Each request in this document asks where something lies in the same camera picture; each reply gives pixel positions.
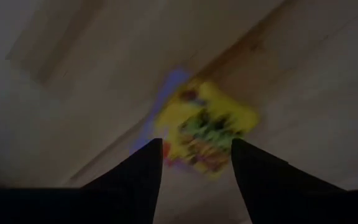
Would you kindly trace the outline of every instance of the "wooden floor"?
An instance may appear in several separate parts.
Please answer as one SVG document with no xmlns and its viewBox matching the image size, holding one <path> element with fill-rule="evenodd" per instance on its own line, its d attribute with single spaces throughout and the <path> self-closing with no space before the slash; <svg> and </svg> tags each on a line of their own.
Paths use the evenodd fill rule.
<svg viewBox="0 0 358 224">
<path fill-rule="evenodd" d="M 262 122 L 249 142 L 358 189 L 358 1 L 287 1 L 200 75 L 259 110 Z M 136 135 L 134 128 L 70 184 L 113 167 L 127 156 L 117 149 Z M 216 181 L 164 169 L 155 223 L 247 219 L 231 166 Z"/>
</svg>

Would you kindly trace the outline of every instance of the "candy wrapper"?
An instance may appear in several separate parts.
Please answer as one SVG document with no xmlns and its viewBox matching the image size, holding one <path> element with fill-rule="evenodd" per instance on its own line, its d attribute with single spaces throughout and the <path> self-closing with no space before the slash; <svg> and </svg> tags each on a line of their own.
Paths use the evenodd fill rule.
<svg viewBox="0 0 358 224">
<path fill-rule="evenodd" d="M 218 177 L 230 161 L 231 141 L 243 138 L 258 115 L 218 90 L 213 83 L 192 80 L 179 88 L 153 123 L 153 137 L 163 138 L 169 165 L 185 164 Z"/>
</svg>

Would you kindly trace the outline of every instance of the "yellow package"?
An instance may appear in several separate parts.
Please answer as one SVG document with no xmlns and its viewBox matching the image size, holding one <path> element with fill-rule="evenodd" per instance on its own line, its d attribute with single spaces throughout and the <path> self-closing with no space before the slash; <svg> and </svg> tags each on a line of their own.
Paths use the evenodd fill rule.
<svg viewBox="0 0 358 224">
<path fill-rule="evenodd" d="M 156 117 L 154 134 L 163 136 L 166 159 L 217 177 L 230 161 L 231 141 L 243 138 L 258 120 L 254 111 L 211 82 L 193 80 Z"/>
</svg>

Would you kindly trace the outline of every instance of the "yellow bag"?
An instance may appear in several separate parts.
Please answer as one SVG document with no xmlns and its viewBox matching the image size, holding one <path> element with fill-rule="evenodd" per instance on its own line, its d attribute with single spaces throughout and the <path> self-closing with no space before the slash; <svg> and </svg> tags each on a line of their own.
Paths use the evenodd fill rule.
<svg viewBox="0 0 358 224">
<path fill-rule="evenodd" d="M 181 161 L 217 177 L 230 161 L 231 141 L 243 138 L 259 117 L 220 92 L 211 82 L 193 80 L 179 89 L 155 119 L 169 161 Z"/>
</svg>

